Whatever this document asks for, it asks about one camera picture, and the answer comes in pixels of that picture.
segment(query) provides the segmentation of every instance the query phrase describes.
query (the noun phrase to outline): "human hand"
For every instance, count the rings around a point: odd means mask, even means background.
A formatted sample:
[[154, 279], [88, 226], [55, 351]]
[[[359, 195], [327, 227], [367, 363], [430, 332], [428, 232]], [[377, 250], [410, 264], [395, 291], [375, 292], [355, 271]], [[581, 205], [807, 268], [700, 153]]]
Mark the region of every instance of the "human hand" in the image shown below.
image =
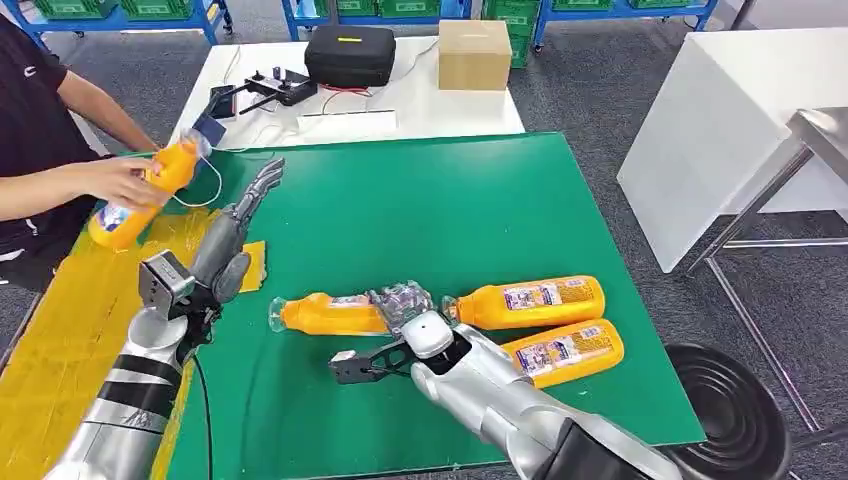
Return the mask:
[[171, 194], [148, 183], [143, 171], [158, 172], [159, 164], [147, 158], [117, 157], [60, 167], [64, 181], [79, 195], [88, 194], [131, 210], [164, 205]]

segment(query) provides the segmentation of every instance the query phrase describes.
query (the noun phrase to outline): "orange bottle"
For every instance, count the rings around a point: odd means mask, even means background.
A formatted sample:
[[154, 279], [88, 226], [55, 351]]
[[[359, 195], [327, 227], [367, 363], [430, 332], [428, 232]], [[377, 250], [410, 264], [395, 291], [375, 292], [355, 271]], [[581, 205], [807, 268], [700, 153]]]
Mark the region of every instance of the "orange bottle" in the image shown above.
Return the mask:
[[604, 306], [600, 283], [588, 275], [486, 285], [442, 299], [446, 317], [484, 330], [565, 325], [600, 318]]
[[621, 337], [603, 318], [548, 330], [501, 348], [537, 388], [602, 372], [624, 358]]
[[276, 298], [268, 309], [271, 330], [309, 335], [388, 335], [377, 307], [367, 295], [331, 297], [313, 293], [300, 300]]
[[[152, 169], [145, 170], [144, 179], [173, 195], [191, 181], [202, 142], [204, 140], [196, 132], [184, 134], [177, 143], [153, 155], [153, 160], [162, 168], [158, 174]], [[161, 209], [160, 206], [134, 211], [110, 202], [91, 217], [88, 233], [104, 247], [124, 249], [135, 241]]]

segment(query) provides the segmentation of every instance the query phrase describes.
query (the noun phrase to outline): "gray carpet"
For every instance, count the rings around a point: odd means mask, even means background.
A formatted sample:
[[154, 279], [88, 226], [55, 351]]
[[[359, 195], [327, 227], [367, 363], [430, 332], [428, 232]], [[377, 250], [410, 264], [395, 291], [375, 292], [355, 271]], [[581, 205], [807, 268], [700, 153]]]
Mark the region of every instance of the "gray carpet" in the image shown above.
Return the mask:
[[[236, 36], [225, 42], [288, 39], [276, 0], [230, 0]], [[434, 33], [432, 27], [400, 29]], [[510, 88], [530, 131], [562, 131], [607, 220], [645, 305], [666, 342], [715, 346], [751, 368], [772, 390], [795, 434], [804, 431], [786, 395], [706, 269], [694, 278], [664, 275], [658, 268], [615, 175], [674, 60], [685, 33], [680, 21], [552, 23], [545, 49], [526, 70], [510, 76]], [[47, 43], [75, 71], [109, 91], [158, 142], [170, 134], [203, 64], [208, 45], [199, 34], [100, 33], [77, 39], [51, 34]], [[721, 219], [706, 238], [714, 236]], [[768, 215], [751, 237], [846, 235], [833, 213]], [[728, 277], [750, 299], [751, 312], [801, 392], [823, 423], [846, 420], [848, 327], [844, 314], [848, 259], [838, 251], [733, 254], [722, 260]], [[3, 305], [29, 305], [27, 295], [0, 287]], [[20, 320], [18, 308], [0, 313], [0, 350]], [[848, 442], [797, 453], [800, 478], [848, 477]], [[413, 475], [424, 478], [514, 478], [508, 468]]]

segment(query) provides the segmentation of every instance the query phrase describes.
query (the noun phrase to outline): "red wire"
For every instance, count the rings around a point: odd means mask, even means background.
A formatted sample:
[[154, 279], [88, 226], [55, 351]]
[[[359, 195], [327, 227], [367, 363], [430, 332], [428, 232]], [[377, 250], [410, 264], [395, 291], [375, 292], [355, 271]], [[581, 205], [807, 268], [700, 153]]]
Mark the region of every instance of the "red wire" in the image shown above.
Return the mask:
[[367, 88], [339, 88], [339, 87], [333, 87], [333, 86], [330, 86], [330, 85], [325, 85], [323, 83], [321, 84], [321, 86], [326, 88], [327, 90], [332, 90], [334, 92], [350, 92], [350, 93], [366, 93], [366, 92], [368, 92]]

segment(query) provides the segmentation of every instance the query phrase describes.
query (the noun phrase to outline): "green table mat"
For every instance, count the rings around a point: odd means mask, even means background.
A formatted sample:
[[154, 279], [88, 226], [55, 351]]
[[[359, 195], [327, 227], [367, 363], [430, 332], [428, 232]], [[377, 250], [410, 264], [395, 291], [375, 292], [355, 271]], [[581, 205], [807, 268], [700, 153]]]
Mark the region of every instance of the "green table mat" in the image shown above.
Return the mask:
[[[210, 388], [216, 478], [367, 475], [503, 461], [408, 378], [336, 384], [327, 368], [334, 353], [388, 339], [268, 328], [275, 296], [350, 295], [407, 279], [439, 298], [486, 284], [594, 275], [607, 296], [604, 316], [624, 341], [624, 360], [547, 392], [651, 444], [704, 439], [561, 135], [216, 153], [212, 161], [225, 179], [219, 203], [239, 195], [275, 153], [285, 155], [286, 172], [249, 232], [250, 241], [267, 241], [268, 278], [260, 291], [226, 306], [215, 342], [199, 354]], [[183, 198], [202, 200], [214, 187], [207, 168]], [[193, 382], [170, 478], [206, 475], [205, 428]]]

